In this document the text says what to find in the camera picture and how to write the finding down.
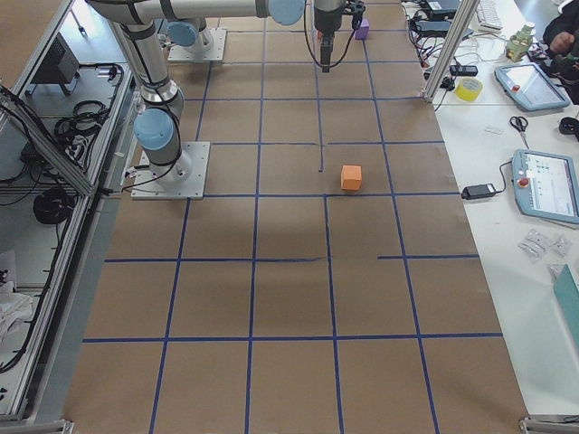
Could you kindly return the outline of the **person hand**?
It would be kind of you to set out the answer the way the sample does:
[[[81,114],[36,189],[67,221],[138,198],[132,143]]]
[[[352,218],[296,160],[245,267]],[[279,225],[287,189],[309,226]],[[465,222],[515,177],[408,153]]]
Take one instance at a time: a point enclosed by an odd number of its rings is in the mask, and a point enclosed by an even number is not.
[[[549,43],[549,50],[554,54],[569,53],[574,47],[575,37],[569,32],[558,33]]]

